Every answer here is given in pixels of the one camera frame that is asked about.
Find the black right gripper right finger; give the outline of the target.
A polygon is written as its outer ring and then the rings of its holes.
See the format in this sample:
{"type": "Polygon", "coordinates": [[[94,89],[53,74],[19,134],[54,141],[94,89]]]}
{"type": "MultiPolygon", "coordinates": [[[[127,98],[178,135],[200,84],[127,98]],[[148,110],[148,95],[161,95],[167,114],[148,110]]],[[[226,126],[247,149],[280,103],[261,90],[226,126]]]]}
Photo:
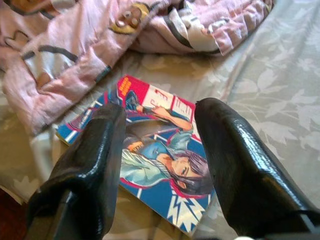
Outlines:
{"type": "Polygon", "coordinates": [[[223,215],[239,236],[319,236],[320,210],[245,118],[217,98],[198,101],[194,117],[223,215]]]}

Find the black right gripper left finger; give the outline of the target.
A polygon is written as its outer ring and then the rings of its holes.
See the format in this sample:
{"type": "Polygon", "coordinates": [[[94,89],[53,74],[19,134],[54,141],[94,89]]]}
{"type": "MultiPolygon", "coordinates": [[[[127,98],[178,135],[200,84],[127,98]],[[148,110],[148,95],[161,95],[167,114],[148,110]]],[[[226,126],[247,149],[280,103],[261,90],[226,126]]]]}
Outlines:
{"type": "Polygon", "coordinates": [[[113,224],[126,128],[123,107],[109,103],[31,196],[28,240],[101,240],[113,224]]]}

